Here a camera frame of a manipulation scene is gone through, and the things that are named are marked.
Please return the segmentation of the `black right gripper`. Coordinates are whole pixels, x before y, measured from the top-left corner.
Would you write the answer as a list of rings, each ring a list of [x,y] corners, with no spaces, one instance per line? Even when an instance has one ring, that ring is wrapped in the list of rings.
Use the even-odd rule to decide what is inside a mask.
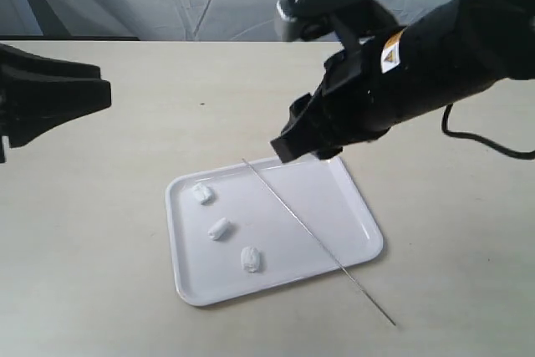
[[[292,102],[288,122],[270,141],[282,163],[307,154],[332,159],[345,146],[378,140],[405,120],[398,38],[372,38],[344,47],[324,67],[314,95]]]

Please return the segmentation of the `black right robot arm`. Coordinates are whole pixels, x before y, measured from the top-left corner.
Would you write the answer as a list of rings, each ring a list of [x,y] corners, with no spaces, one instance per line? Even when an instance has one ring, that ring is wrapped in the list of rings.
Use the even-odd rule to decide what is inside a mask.
[[[534,0],[450,0],[409,25],[376,0],[278,0],[276,9],[282,41],[334,33],[342,46],[271,142],[284,163],[331,159],[499,80],[534,77]]]

